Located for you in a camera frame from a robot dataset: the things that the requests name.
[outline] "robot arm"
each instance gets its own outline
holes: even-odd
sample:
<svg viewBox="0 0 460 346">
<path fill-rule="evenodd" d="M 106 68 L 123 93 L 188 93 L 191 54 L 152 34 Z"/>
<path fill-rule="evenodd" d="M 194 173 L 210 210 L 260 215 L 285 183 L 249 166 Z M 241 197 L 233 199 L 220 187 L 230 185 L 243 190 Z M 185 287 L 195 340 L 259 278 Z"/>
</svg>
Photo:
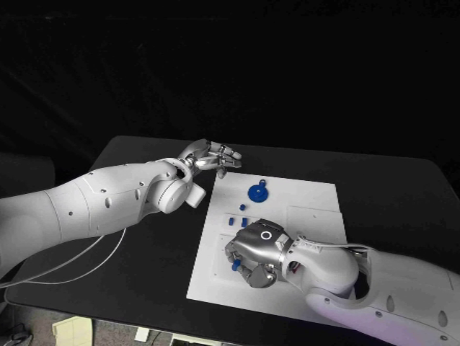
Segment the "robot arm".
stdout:
<svg viewBox="0 0 460 346">
<path fill-rule="evenodd" d="M 358 244 L 290 239 L 263 219 L 240 230 L 227 257 L 251 287 L 273 285 L 280 273 L 312 310 L 359 332 L 401 346 L 460 345 L 460 275 L 432 263 Z M 244 258 L 260 263 L 254 270 Z M 351 298 L 359 272 L 370 291 Z"/>
<path fill-rule="evenodd" d="M 205 139 L 177 159 L 97 169 L 54 189 L 0 199 L 0 279 L 37 252 L 74 239 L 103 236 L 151 213 L 172 213 L 205 196 L 201 170 L 241 166 L 241 154 Z"/>
</svg>

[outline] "black backdrop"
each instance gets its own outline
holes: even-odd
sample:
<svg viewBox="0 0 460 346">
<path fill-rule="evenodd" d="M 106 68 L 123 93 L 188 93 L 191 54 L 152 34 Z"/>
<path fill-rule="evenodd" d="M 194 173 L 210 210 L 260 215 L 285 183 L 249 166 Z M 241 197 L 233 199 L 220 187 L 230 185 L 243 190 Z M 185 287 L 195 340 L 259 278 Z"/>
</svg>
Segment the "black backdrop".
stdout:
<svg viewBox="0 0 460 346">
<path fill-rule="evenodd" d="M 460 197 L 460 0 L 87 6 L 0 1 L 0 151 L 58 183 L 132 135 L 430 159 Z"/>
</svg>

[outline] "blue object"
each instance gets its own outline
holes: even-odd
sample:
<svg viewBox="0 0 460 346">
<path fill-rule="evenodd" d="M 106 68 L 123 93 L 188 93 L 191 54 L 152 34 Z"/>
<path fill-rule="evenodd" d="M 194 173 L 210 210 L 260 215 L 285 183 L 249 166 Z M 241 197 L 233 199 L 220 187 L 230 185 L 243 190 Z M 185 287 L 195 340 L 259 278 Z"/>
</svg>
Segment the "blue object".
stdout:
<svg viewBox="0 0 460 346">
<path fill-rule="evenodd" d="M 249 198 L 253 202 L 262 203 L 269 198 L 269 190 L 266 188 L 267 182 L 264 179 L 260 181 L 260 185 L 251 186 L 249 189 Z"/>
<path fill-rule="evenodd" d="M 239 266 L 241 265 L 241 260 L 240 259 L 237 259 L 237 260 L 234 260 L 234 264 L 233 264 L 233 271 L 239 271 Z"/>
</svg>

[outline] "floor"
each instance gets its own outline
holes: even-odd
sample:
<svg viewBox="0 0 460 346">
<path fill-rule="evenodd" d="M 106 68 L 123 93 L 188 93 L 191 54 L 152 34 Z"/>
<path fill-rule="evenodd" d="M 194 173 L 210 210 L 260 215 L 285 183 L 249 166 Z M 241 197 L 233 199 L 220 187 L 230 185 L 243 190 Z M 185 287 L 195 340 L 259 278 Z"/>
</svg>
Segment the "floor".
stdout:
<svg viewBox="0 0 460 346">
<path fill-rule="evenodd" d="M 0 334 L 5 334 L 7 330 L 20 323 L 24 323 L 34 334 L 31 346 L 56 346 L 51 325 L 70 317 L 74 317 L 74 315 L 8 305 L 0 316 Z M 152 331 L 148 342 L 139 342 L 135 341 L 136 327 L 107 321 L 93 321 L 93 334 L 94 346 L 169 346 L 171 344 L 169 333 L 159 334 L 158 331 Z M 20 346 L 30 346 L 30 341 L 22 342 Z"/>
</svg>

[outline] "black table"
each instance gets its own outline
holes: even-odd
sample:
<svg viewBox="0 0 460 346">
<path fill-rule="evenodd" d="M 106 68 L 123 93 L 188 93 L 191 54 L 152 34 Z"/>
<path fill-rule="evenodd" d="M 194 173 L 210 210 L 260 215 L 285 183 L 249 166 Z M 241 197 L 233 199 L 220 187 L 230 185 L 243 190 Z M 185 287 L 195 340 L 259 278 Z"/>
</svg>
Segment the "black table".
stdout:
<svg viewBox="0 0 460 346">
<path fill-rule="evenodd" d="M 93 169 L 174 157 L 188 144 L 119 136 Z M 244 155 L 239 172 L 336 184 L 349 242 L 414 256 L 460 274 L 460 201 L 434 163 L 230 146 Z M 214 172 L 197 177 L 208 191 L 198 209 L 185 204 L 171 215 L 151 215 L 129 228 L 115 256 L 92 275 L 64 285 L 14 286 L 8 302 L 241 345 L 385 345 L 351 329 L 187 299 L 214 181 Z M 112 252 L 120 236 L 122 232 L 107 236 L 73 264 L 41 280 L 67 280 L 86 273 Z M 41 252 L 27 261 L 17 279 L 58 265 L 93 241 L 73 241 Z"/>
</svg>

